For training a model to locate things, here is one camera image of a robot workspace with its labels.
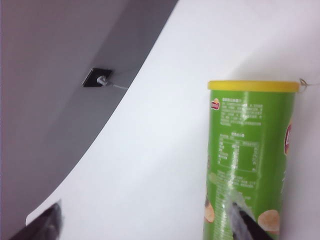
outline can label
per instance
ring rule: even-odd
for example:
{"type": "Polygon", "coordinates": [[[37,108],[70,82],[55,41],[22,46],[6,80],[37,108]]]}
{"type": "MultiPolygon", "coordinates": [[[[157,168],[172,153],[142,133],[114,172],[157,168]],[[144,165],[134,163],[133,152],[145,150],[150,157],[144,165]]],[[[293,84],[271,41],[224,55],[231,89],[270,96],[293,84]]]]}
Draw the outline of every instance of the can label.
{"type": "Polygon", "coordinates": [[[204,240],[233,240],[225,209],[233,190],[260,227],[278,239],[294,97],[211,91],[204,240]]]}
{"type": "Polygon", "coordinates": [[[219,110],[220,108],[220,102],[218,98],[215,98],[213,101],[211,101],[211,108],[213,110],[219,110]]]}

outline thin wire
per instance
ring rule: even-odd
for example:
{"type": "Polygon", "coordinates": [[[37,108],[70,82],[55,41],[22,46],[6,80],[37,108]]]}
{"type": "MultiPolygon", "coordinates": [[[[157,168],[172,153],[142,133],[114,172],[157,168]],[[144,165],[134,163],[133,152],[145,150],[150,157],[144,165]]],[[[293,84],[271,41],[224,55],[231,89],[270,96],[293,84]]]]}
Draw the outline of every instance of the thin wire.
{"type": "Polygon", "coordinates": [[[299,81],[300,81],[300,85],[304,87],[299,93],[303,93],[307,89],[307,87],[309,87],[309,86],[319,86],[320,85],[320,82],[318,82],[318,83],[307,83],[302,78],[299,78],[299,81]]]}
{"type": "Polygon", "coordinates": [[[112,82],[110,82],[110,83],[111,83],[111,85],[112,85],[113,87],[115,87],[115,88],[128,90],[128,88],[127,88],[127,87],[119,86],[119,85],[113,84],[112,82]]]}

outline black object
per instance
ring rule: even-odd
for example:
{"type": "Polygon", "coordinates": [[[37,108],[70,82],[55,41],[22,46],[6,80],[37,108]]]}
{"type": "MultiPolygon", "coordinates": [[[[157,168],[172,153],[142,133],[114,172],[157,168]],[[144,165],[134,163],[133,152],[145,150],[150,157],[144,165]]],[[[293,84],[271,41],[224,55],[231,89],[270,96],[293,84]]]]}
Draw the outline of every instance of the black object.
{"type": "Polygon", "coordinates": [[[57,240],[61,229],[61,208],[55,203],[10,240],[57,240]]]}
{"type": "Polygon", "coordinates": [[[97,82],[97,79],[101,76],[105,76],[107,79],[109,75],[112,73],[109,69],[102,69],[102,68],[92,68],[89,72],[88,76],[85,78],[82,85],[86,87],[101,87],[102,84],[97,82]]]}
{"type": "MultiPolygon", "coordinates": [[[[239,216],[243,221],[239,221],[239,226],[242,224],[246,225],[246,228],[253,240],[273,240],[241,207],[239,207],[235,202],[232,203],[232,207],[236,208],[239,213],[239,216]]],[[[235,230],[232,229],[233,239],[234,240],[247,240],[240,239],[235,234],[235,230]]]]}

